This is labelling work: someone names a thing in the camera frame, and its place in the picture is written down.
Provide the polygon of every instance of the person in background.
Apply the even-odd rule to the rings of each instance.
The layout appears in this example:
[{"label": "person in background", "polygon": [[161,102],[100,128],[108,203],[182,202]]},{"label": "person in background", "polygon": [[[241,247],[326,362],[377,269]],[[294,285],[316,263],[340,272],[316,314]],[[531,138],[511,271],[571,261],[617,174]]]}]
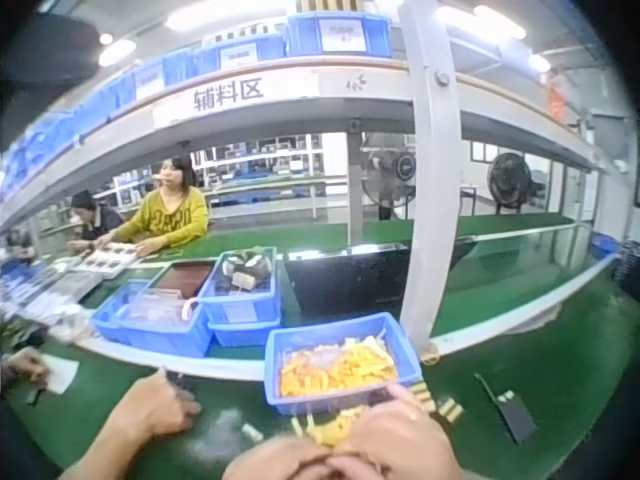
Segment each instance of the person in background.
[{"label": "person in background", "polygon": [[23,263],[31,264],[36,258],[36,250],[33,248],[33,241],[28,232],[23,232],[18,228],[10,230],[7,234],[6,244],[11,256]]},{"label": "person in background", "polygon": [[74,253],[92,250],[94,242],[111,230],[122,225],[118,212],[103,205],[97,205],[91,193],[83,190],[71,197],[71,208],[82,220],[82,233],[79,240],[71,240],[67,247]]},{"label": "person in background", "polygon": [[137,244],[138,256],[145,257],[165,247],[184,245],[207,233],[207,202],[202,192],[193,187],[191,157],[165,160],[160,179],[162,186],[144,198],[133,218],[100,237],[97,248],[104,248],[114,240],[128,242],[146,233],[151,238]]}]

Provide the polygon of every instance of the metal shelf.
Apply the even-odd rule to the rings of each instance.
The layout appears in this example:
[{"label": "metal shelf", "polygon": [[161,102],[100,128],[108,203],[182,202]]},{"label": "metal shelf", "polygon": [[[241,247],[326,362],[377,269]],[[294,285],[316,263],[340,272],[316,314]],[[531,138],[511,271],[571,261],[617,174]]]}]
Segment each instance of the metal shelf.
[{"label": "metal shelf", "polygon": [[[463,137],[596,168],[591,145],[537,106],[459,75]],[[228,96],[211,97],[215,87]],[[217,72],[136,104],[32,178],[0,213],[0,230],[105,177],[216,144],[296,134],[414,131],[405,62],[368,57],[289,58]]]}]

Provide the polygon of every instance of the green workbench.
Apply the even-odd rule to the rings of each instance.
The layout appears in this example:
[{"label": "green workbench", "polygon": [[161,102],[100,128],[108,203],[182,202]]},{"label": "green workbench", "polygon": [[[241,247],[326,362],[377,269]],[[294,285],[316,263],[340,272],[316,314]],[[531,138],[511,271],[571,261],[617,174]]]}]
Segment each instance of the green workbench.
[{"label": "green workbench", "polygon": [[[518,222],[522,217],[513,220]],[[497,222],[492,220],[495,218],[486,223],[497,229]],[[365,230],[367,241],[403,240],[398,237],[402,232],[410,233],[411,225],[397,223],[401,225],[369,225]],[[482,230],[477,225],[473,228]],[[535,227],[529,224],[517,228]],[[489,233],[489,229],[471,230],[465,234]],[[337,232],[331,226],[326,231],[307,229],[306,234],[286,229],[214,236],[185,248],[181,257],[215,256],[223,250],[255,244],[276,245],[284,251],[314,247],[329,250],[343,246],[339,244],[342,238],[334,238]],[[492,241],[490,249],[505,253],[506,260],[500,260],[499,255],[479,254],[461,261],[449,276],[437,327],[443,318],[459,322],[453,324],[459,328],[477,321],[478,316],[511,308],[517,302],[522,304],[590,264],[585,260],[572,269],[559,268],[548,258],[545,238],[539,237],[535,244]],[[148,278],[155,272],[156,269],[144,269],[128,275]],[[533,293],[525,288],[531,275],[536,277],[529,282]],[[492,295],[488,289],[474,293],[487,283],[494,286]],[[102,294],[96,294],[89,303],[98,302]],[[498,301],[491,302],[487,296]],[[285,310],[294,307],[285,305]],[[294,316],[295,312],[286,314]],[[635,349],[639,325],[638,305],[620,293],[603,273],[568,300],[558,319],[543,329],[500,337],[425,368],[424,377],[436,399],[452,396],[465,408],[458,422],[448,427],[462,465],[492,478],[546,478],[585,438],[602,412]],[[44,395],[35,408],[24,402],[26,386],[10,392],[9,400],[43,450],[67,466],[82,455],[131,383],[151,370],[52,342],[44,350],[81,362],[73,384],[62,396]],[[242,351],[231,356],[243,358],[260,354],[260,349],[231,350]],[[211,354],[222,356],[222,352]],[[512,443],[474,379],[475,372],[482,373],[496,391],[512,389],[523,398],[539,427],[525,444],[517,447]],[[220,427],[225,419],[234,416],[241,416],[243,422],[266,436],[290,430],[288,419],[278,416],[264,401],[261,383],[189,380],[204,407],[202,417],[192,432],[157,441],[147,448],[136,461],[130,478],[220,478],[228,461],[250,447],[239,433],[239,425],[226,430]]]}]

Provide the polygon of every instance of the black component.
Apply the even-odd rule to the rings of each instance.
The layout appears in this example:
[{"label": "black component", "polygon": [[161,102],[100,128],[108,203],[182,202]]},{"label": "black component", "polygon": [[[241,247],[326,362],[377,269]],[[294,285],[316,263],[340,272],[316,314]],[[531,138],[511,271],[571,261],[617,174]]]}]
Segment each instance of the black component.
[{"label": "black component", "polygon": [[44,389],[42,387],[34,387],[27,395],[27,405],[30,407],[35,407],[38,404],[38,400],[40,400],[40,395],[42,395]]},{"label": "black component", "polygon": [[489,398],[498,408],[502,421],[507,426],[513,441],[517,445],[520,445],[533,435],[538,427],[533,422],[531,414],[527,410],[527,407],[525,407],[522,399],[515,393],[512,393],[510,398],[504,394],[501,395],[500,398],[496,398],[485,379],[478,373],[475,374],[475,377],[480,381]]},{"label": "black component", "polygon": [[14,352],[19,352],[26,347],[40,348],[47,341],[48,331],[47,327],[41,326],[28,328],[13,338],[11,349]]}]

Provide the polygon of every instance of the white paper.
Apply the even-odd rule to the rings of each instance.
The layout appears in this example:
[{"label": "white paper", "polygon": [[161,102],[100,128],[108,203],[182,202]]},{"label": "white paper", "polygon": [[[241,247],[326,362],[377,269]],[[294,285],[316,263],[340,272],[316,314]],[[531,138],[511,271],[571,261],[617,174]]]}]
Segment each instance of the white paper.
[{"label": "white paper", "polygon": [[258,63],[258,49],[255,43],[220,50],[220,67],[223,69],[252,63]]},{"label": "white paper", "polygon": [[76,377],[80,363],[47,355],[46,353],[42,354],[42,359],[51,370],[47,382],[47,390],[51,393],[62,395]]},{"label": "white paper", "polygon": [[325,52],[366,52],[367,42],[360,20],[320,20],[322,50]]}]

